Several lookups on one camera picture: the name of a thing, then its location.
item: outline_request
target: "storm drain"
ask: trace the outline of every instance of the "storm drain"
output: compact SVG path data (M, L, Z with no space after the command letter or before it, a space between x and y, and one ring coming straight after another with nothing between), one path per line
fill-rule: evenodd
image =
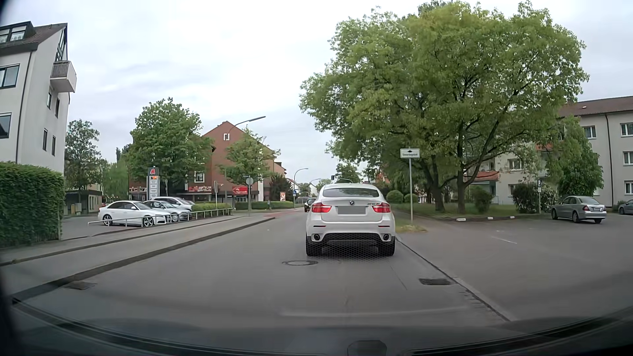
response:
M284 261L282 262L284 265L288 265L288 266L310 266L310 265L316 265L318 262L317 261L311 261L311 260L307 260L307 261Z
M64 286L64 288L84 290L84 289L88 289L90 287L93 287L95 284L96 283L75 281L75 282L70 282L70 283L66 284Z
M451 281L446 278L420 278L420 283L425 286L447 286Z

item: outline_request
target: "white suv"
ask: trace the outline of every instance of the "white suv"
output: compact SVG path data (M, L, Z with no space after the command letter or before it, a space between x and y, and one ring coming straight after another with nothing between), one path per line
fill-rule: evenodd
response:
M306 254L324 246L377 246L394 254L396 221L378 188L369 184L328 184L321 188L306 219Z

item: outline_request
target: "parked car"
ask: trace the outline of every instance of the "parked car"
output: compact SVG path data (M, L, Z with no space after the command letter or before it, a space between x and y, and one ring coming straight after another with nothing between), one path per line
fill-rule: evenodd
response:
M167 203L177 207L177 208L183 208L186 209L188 211L193 210L193 205L189 204L188 202L186 202L184 199L182 198L178 198L177 196L157 196L155 198L151 198L150 200L158 200L158 201L166 201Z
M590 196L568 196L563 202L554 205L551 211L552 219L572 219L574 222L581 220L593 220L600 224L606 218L606 209L603 204Z
M624 204L620 204L620 207L618 207L618 213L620 213L620 215L632 214L633 213L633 199L627 201Z
M183 208L177 208L166 201L160 200L147 200L143 201L143 204L147 205L152 209L162 210L163 212L168 212L167 222L178 222L179 220L189 220L189 216L191 215L190 211Z
M115 224L125 225L126 220L110 220L128 219L127 225L147 227L154 224L166 224L166 215L169 214L154 210L140 201L120 200L101 207L98 217L99 220L103 220L103 224L106 226Z
M321 188L306 219L306 254L319 255L325 246L367 245L383 256L396 248L396 220L378 188L360 183Z
M310 211L310 206L315 202L315 200L316 198L310 198L303 203L303 210L305 210L306 213Z

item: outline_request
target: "dark car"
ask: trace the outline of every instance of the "dark car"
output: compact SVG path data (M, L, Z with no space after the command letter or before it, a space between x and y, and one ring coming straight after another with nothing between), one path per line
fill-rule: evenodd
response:
M308 200L306 200L305 203L303 203L303 210L307 213L310 211L310 207L312 206L312 203L314 203L316 200L316 198L310 198Z

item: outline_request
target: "white audi sedan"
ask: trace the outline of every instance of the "white audi sedan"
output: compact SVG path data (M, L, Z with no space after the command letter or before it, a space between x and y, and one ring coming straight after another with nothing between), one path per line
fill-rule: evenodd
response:
M106 226L125 225L127 221L127 225L147 227L166 224L166 215L169 213L154 210L140 201L120 200L100 208L98 217Z
M369 184L328 184L321 188L306 219L306 254L325 246L376 246L394 254L396 220L382 193Z

